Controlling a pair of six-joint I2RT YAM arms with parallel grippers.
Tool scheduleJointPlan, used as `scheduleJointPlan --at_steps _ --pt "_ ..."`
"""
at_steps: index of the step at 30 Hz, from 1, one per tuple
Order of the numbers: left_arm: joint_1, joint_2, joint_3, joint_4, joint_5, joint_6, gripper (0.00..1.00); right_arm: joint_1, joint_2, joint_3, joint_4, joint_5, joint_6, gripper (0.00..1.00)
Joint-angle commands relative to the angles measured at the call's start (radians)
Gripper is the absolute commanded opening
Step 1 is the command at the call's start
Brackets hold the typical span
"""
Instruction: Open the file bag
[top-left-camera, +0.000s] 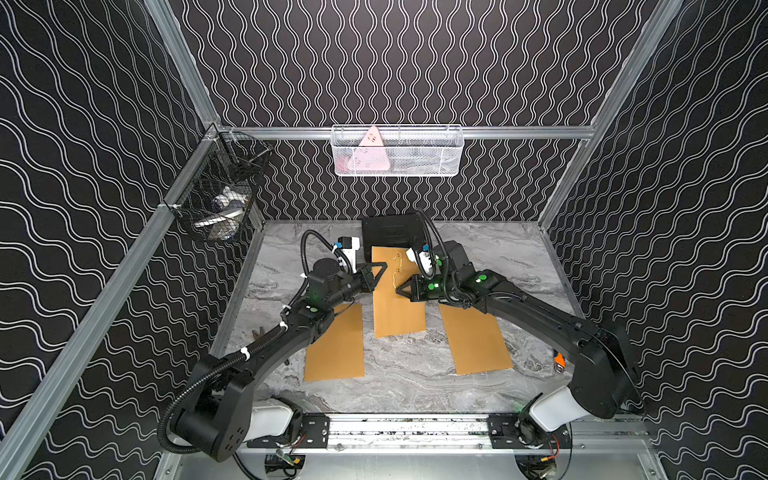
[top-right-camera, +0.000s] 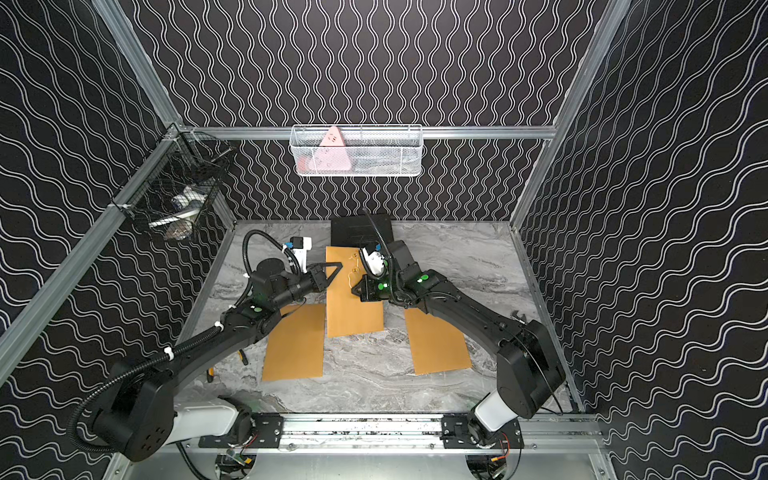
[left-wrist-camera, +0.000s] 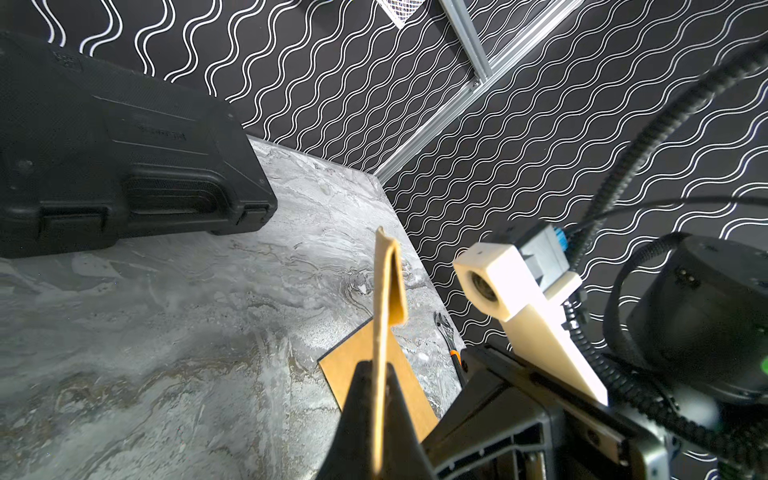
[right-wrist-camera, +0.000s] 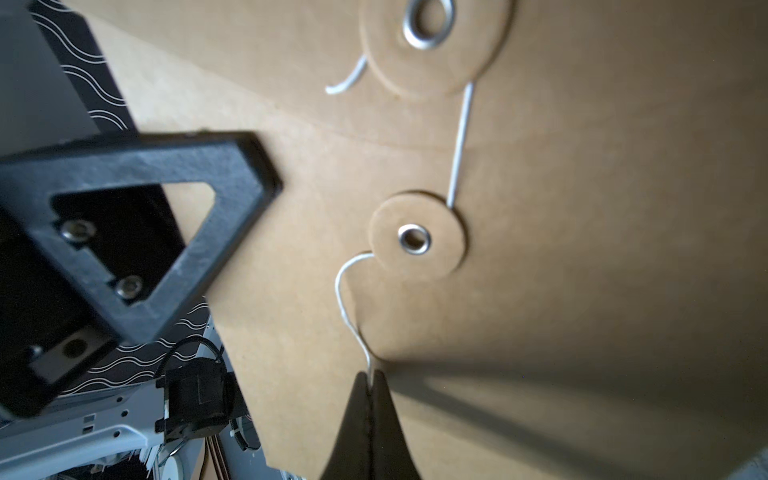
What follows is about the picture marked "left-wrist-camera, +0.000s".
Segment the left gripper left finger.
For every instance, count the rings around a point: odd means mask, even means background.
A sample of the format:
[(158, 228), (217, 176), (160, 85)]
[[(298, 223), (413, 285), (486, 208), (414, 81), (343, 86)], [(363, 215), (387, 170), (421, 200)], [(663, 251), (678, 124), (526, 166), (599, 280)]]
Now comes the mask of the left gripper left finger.
[(372, 362), (354, 370), (331, 447), (316, 479), (372, 479), (371, 392)]

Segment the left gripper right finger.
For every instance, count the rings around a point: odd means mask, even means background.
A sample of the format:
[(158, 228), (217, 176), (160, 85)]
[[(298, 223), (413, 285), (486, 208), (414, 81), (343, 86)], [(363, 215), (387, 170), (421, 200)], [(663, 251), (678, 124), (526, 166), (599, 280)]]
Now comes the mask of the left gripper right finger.
[(387, 364), (382, 479), (434, 479), (392, 364)]

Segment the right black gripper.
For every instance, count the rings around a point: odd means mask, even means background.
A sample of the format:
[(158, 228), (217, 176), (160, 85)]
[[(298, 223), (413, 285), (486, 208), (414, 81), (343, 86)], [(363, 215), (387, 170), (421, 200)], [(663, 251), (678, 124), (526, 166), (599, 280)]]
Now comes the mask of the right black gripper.
[(440, 479), (668, 479), (664, 433), (510, 352), (465, 349), (467, 382), (422, 446)]

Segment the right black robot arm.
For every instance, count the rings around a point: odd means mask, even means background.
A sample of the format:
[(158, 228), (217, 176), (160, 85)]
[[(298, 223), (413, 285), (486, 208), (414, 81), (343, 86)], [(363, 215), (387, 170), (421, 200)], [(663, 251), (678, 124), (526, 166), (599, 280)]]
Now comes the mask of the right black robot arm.
[(759, 41), (703, 75), (637, 135), (582, 220), (513, 225), (459, 255), (467, 300), (508, 349), (454, 358), (462, 389), (422, 450), (439, 479), (667, 479), (687, 447), (722, 479), (767, 475), (767, 254), (674, 231), (623, 263), (604, 350), (577, 268), (642, 162), (691, 115), (767, 65)]

